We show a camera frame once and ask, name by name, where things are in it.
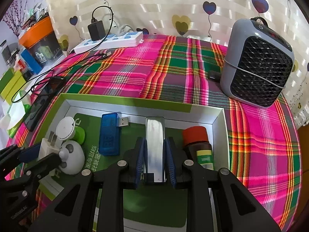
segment gray fan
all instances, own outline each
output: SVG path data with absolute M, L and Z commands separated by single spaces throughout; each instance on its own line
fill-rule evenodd
M 235 22 L 224 61 L 222 91 L 245 104 L 270 107 L 285 87 L 294 54 L 291 45 L 257 17 Z

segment yellow heart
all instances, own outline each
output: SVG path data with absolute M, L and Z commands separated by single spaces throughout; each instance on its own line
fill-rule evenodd
M 67 35 L 62 35 L 62 36 L 60 37 L 60 39 L 58 39 L 58 42 L 61 43 L 61 42 L 63 42 L 63 40 L 69 41 L 69 37 L 68 37 Z
M 298 70 L 298 61 L 295 59 L 292 72 L 295 72 L 296 70 Z
M 62 51 L 67 51 L 69 48 L 69 42 L 67 40 L 63 40 L 61 43 L 59 43 L 59 45 Z
M 176 30 L 179 33 L 179 35 L 183 36 L 187 33 L 189 29 L 189 26 L 186 22 L 176 22 Z
M 174 26 L 175 29 L 176 29 L 176 22 L 180 22 L 180 23 L 185 22 L 188 25 L 189 28 L 190 28 L 190 25 L 191 25 L 191 19 L 187 16 L 180 17 L 178 15 L 173 15 L 172 16 L 172 23 L 173 23 L 173 26 Z

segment curtain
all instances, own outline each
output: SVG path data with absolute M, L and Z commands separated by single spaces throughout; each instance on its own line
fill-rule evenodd
M 144 34 L 198 38 L 228 46 L 231 30 L 240 18 L 264 17 L 268 26 L 291 45 L 293 73 L 283 90 L 297 127 L 309 122 L 309 25 L 294 0 L 46 0 L 56 36 L 65 49 L 90 38 L 87 26 L 94 8 L 111 6 L 112 33 L 129 24 Z M 95 11 L 105 30 L 111 15 L 107 8 Z

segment smartphone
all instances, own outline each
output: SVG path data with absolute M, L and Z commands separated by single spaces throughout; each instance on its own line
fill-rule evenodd
M 24 123 L 30 132 L 34 130 L 40 118 L 43 116 L 44 111 L 47 109 L 49 103 L 60 91 L 60 89 L 64 87 L 65 82 L 65 78 L 51 78 L 42 89 L 36 100 L 33 102 L 31 109 L 24 118 Z

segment white cord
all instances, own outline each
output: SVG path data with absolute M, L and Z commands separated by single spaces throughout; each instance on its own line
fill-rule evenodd
M 119 27 L 116 36 L 123 36 L 126 32 L 125 32 L 125 27 L 129 27 L 132 31 L 134 31 L 134 29 L 128 25 L 128 24 L 124 24 L 122 26 Z
M 224 61 L 225 61 L 228 65 L 233 66 L 234 68 L 236 68 L 236 69 L 238 69 L 238 70 L 241 70 L 241 71 L 243 71 L 243 72 L 247 72 L 247 73 L 249 73 L 249 74 L 251 74 L 251 75 L 253 75 L 253 76 L 256 76 L 256 77 L 258 77 L 258 78 L 260 78 L 260 79 L 262 79 L 262 80 L 264 80 L 264 81 L 266 81 L 266 82 L 268 82 L 268 83 L 270 83 L 270 84 L 272 84 L 272 85 L 274 85 L 274 86 L 276 86 L 276 87 L 278 87 L 278 88 L 280 88 L 280 89 L 284 89 L 284 88 L 285 88 L 285 86 L 284 86 L 284 87 L 281 87 L 281 86 L 276 85 L 275 83 L 273 83 L 273 82 L 267 80 L 266 78 L 263 78 L 263 77 L 261 77 L 261 76 L 259 76 L 259 75 L 257 75 L 257 74 L 254 74 L 254 73 L 252 73 L 252 72 L 250 72 L 250 71 L 247 71 L 247 70 L 244 70 L 244 69 L 239 68 L 239 67 L 237 67 L 237 66 L 234 66 L 234 65 L 232 65 L 231 63 L 229 63 L 225 58 L 224 58 Z

